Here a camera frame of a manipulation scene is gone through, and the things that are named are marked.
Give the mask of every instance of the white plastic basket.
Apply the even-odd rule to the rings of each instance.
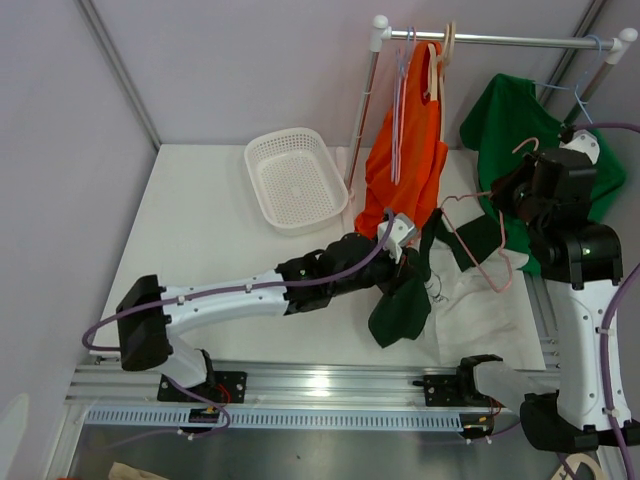
[[[347,188],[318,133],[290,128],[251,141],[244,151],[267,222],[284,235],[319,230],[344,210]]]

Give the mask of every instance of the white cloth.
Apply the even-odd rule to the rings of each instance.
[[[496,354],[512,368],[544,368],[524,277],[517,271],[528,256],[510,250],[505,254],[511,260],[513,284],[498,294],[477,268],[461,272],[451,249],[434,242],[433,275],[427,284],[432,303],[428,322],[435,323],[441,365],[458,365],[470,355]],[[507,282],[507,266],[497,252],[482,267],[496,285]]]

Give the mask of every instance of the orange shirt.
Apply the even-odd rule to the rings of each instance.
[[[430,58],[428,44],[416,45],[409,65],[399,184],[391,181],[393,108],[387,113],[367,159],[365,208],[356,218],[355,226],[356,231],[369,238],[376,235],[385,207],[404,213],[421,229],[437,206],[440,173],[448,147],[439,140],[440,102],[437,98],[423,97],[428,87],[430,61],[435,61]],[[439,55],[440,44],[433,45]]]

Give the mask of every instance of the dark green cloth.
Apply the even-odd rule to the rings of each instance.
[[[456,229],[460,238],[478,263],[484,262],[502,243],[500,224],[489,215],[482,215]],[[458,238],[440,221],[436,228],[436,238],[446,243],[453,252],[461,272],[475,267]]]
[[[520,152],[511,153],[523,140],[537,137],[540,149],[557,147],[561,130],[562,123],[538,103],[531,80],[499,74],[460,126],[460,137],[465,147],[479,152],[478,181],[481,191],[488,191],[491,182],[515,169],[522,162],[522,154],[532,150],[533,145],[528,144]],[[594,134],[600,145],[600,157],[596,164],[598,173],[589,218],[599,222],[617,197],[626,173],[602,136],[598,132]],[[480,204],[489,215],[498,219],[487,197],[481,197]],[[525,225],[505,217],[505,227],[508,233],[506,248],[530,254]],[[540,264],[530,256],[523,270],[539,274]]]
[[[431,313],[431,302],[424,284],[431,278],[429,250],[441,218],[442,211],[436,209],[422,227],[419,252],[413,248],[405,249],[405,262],[413,273],[412,277],[393,295],[384,295],[369,316],[369,331],[382,348],[401,338],[418,338]]]

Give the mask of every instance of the clothing rack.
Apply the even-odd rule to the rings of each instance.
[[[367,118],[369,109],[369,100],[371,98],[371,87],[376,73],[378,64],[378,56],[382,49],[384,40],[406,40],[412,38],[414,32],[410,30],[393,30],[389,26],[389,19],[384,15],[377,15],[373,19],[373,30],[371,32],[371,41],[369,44],[369,65],[365,78],[364,90],[360,97],[358,106],[358,114],[356,115],[356,123],[353,130],[353,137],[349,146],[349,161],[345,172],[344,181],[347,189],[351,189],[353,183],[353,175],[355,172],[356,162],[358,159],[358,151],[362,141],[362,132],[364,130],[364,122]],[[417,41],[443,41],[445,34],[441,32],[415,32]],[[496,35],[471,35],[457,33],[455,35],[456,43],[475,43],[479,45],[507,45],[515,47],[539,47],[539,48],[562,48],[574,50],[598,50],[609,52],[605,57],[598,71],[593,75],[591,82],[587,85],[582,93],[580,100],[588,102],[593,96],[602,81],[609,74],[614,65],[616,65],[624,53],[629,49],[631,44],[638,38],[638,31],[633,28],[625,28],[620,32],[618,37],[610,40],[602,40],[598,42],[594,38],[534,38],[534,37],[509,37]],[[576,105],[566,116],[564,122],[573,123],[580,114],[580,105]]]

